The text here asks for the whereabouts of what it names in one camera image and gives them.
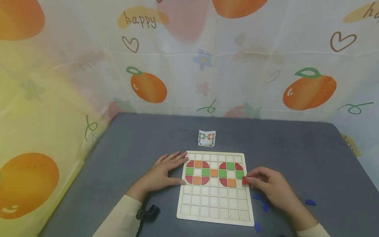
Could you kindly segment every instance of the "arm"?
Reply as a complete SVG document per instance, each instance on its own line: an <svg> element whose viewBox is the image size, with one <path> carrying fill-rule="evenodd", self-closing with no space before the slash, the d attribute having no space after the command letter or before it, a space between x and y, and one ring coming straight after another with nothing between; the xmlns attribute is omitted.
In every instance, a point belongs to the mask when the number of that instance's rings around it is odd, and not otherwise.
<svg viewBox="0 0 379 237"><path fill-rule="evenodd" d="M330 237L296 197L281 173L258 167L246 175L246 180L252 188L262 190L274 206L289 216L299 237Z"/></svg>
<svg viewBox="0 0 379 237"><path fill-rule="evenodd" d="M154 166L130 187L92 237L136 236L140 225L136 214L146 195L167 186L186 184L182 179L168 177L168 171L188 160L186 155L186 152L180 155L179 152L175 152L161 156Z"/></svg>

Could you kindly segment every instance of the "wooden puzzle board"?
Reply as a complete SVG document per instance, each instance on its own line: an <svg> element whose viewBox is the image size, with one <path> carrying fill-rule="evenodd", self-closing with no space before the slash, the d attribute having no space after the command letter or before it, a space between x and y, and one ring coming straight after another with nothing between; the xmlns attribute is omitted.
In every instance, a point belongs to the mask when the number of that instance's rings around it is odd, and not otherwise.
<svg viewBox="0 0 379 237"><path fill-rule="evenodd" d="M254 226L243 153L187 151L177 218Z"/></svg>

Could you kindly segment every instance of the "sleeve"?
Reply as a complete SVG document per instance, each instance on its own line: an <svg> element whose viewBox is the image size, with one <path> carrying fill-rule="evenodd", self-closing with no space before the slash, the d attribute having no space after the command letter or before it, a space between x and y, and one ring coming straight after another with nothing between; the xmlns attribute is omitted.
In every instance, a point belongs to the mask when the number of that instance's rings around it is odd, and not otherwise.
<svg viewBox="0 0 379 237"><path fill-rule="evenodd" d="M135 237L140 221L136 215L142 203L124 195L92 237Z"/></svg>
<svg viewBox="0 0 379 237"><path fill-rule="evenodd" d="M320 223L318 223L315 227L304 231L297 231L296 233L298 237L330 237Z"/></svg>

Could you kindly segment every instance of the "left hand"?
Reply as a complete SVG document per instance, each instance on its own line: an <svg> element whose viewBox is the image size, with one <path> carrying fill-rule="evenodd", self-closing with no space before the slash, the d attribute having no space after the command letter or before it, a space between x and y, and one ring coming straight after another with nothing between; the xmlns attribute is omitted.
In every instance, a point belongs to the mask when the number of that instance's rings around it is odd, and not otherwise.
<svg viewBox="0 0 379 237"><path fill-rule="evenodd" d="M168 177L168 171L175 169L188 160L187 152L179 155L179 151L171 155L159 157L154 166L126 192L131 198L143 202L145 196L151 191L158 191L168 186L185 185L179 178Z"/></svg>

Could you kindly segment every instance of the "gray table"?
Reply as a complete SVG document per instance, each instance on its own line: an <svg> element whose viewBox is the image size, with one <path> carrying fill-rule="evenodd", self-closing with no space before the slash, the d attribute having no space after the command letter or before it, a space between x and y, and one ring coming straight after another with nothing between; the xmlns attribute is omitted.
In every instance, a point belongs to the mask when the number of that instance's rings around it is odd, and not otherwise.
<svg viewBox="0 0 379 237"><path fill-rule="evenodd" d="M197 146L198 130L216 130L216 146ZM379 192L338 130L328 123L120 114L48 221L42 237L90 237L133 182L165 153L177 150L241 152L247 167L280 171L331 236L377 236ZM172 172L181 177L182 167ZM161 213L140 236L294 236L287 219L252 200L254 227L176 218L179 187L151 195Z"/></svg>

